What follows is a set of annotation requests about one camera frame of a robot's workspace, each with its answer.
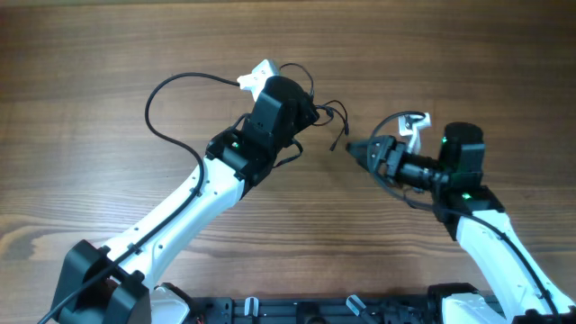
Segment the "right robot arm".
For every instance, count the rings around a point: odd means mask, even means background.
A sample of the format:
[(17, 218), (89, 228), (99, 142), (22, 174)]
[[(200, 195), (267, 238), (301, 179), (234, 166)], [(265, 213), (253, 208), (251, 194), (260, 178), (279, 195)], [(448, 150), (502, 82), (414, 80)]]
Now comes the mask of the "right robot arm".
[(506, 323), (573, 323), (574, 301), (546, 276), (512, 228), (505, 207), (483, 184), (482, 129), (445, 126), (437, 158), (409, 151), (390, 135), (349, 142), (347, 152), (390, 196), (432, 212), (474, 260)]

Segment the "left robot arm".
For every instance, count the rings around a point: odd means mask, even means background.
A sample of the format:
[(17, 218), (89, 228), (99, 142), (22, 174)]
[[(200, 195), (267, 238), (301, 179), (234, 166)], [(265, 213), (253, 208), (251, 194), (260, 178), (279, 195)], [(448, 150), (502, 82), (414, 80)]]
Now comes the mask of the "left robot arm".
[(191, 305), (159, 279), (216, 216), (236, 205), (273, 169), (278, 153), (319, 116), (313, 90), (285, 76), (243, 76), (252, 112), (212, 138), (195, 170), (161, 204), (101, 247), (81, 240), (66, 254), (41, 322), (182, 323)]

